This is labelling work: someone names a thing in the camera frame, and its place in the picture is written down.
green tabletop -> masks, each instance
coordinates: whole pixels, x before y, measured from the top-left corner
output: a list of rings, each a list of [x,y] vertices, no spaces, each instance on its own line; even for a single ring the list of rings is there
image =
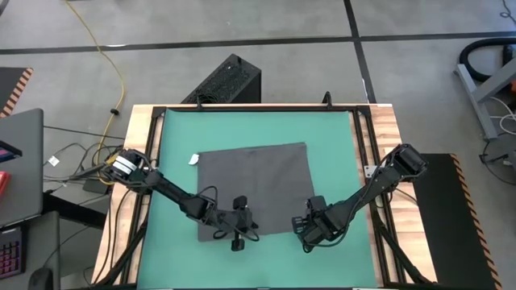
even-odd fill
[[[160,170],[184,190],[197,192],[192,154],[239,147],[305,142],[315,194],[328,203],[359,187],[347,112],[176,112],[165,115]],[[198,241],[198,225],[160,194],[152,196],[138,287],[307,288],[374,287],[365,211],[332,248],[305,254],[293,233],[246,241],[232,252],[228,240]]]

gray cloth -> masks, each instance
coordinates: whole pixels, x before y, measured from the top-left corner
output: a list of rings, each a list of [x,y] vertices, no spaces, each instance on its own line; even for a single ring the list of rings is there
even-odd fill
[[[231,210],[234,198],[248,197],[260,235],[292,232],[291,219],[304,216],[314,195],[304,143],[202,152],[198,191],[210,185],[218,189],[219,209]],[[212,190],[206,195],[214,197]],[[215,231],[199,225],[199,241],[213,240]]]

black box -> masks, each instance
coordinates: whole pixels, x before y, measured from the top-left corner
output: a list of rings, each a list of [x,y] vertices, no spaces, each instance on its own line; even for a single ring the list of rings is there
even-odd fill
[[[261,103],[261,70],[231,54],[181,104]]]

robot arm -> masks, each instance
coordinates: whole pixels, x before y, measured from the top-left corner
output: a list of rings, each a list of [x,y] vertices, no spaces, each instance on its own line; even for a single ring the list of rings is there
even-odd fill
[[[342,241],[357,211],[382,193],[393,191],[401,181],[412,181],[427,169],[427,162],[409,144],[402,144],[385,157],[385,166],[378,167],[369,182],[345,201],[327,205],[324,197],[311,197],[306,217],[292,219],[293,231],[310,253],[314,247],[332,247]],[[323,240],[333,244],[319,244]]]
[[[215,199],[205,197],[202,193],[187,193],[163,174],[152,169],[147,156],[137,150],[122,150],[116,160],[103,169],[103,173],[111,180],[125,185],[128,189],[142,194],[150,194],[157,191],[169,200],[179,205],[181,212],[194,221],[217,228],[215,239],[224,238],[229,233],[235,233],[231,243],[233,251],[241,251],[244,248],[244,236],[253,242],[260,238],[255,232],[258,225],[252,220],[251,210],[247,207],[245,196],[233,200],[233,210],[221,210],[217,208],[218,192],[215,187]]]

white tag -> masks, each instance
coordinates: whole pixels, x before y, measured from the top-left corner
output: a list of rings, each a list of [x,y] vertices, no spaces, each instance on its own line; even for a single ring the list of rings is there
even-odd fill
[[[199,154],[193,154],[192,158],[190,158],[190,161],[188,162],[189,165],[195,165],[199,161]]]
[[[52,157],[50,157],[50,159],[48,160],[48,162],[49,162],[53,167],[55,167],[55,166],[59,163],[59,160],[58,160],[55,156],[52,156]]]

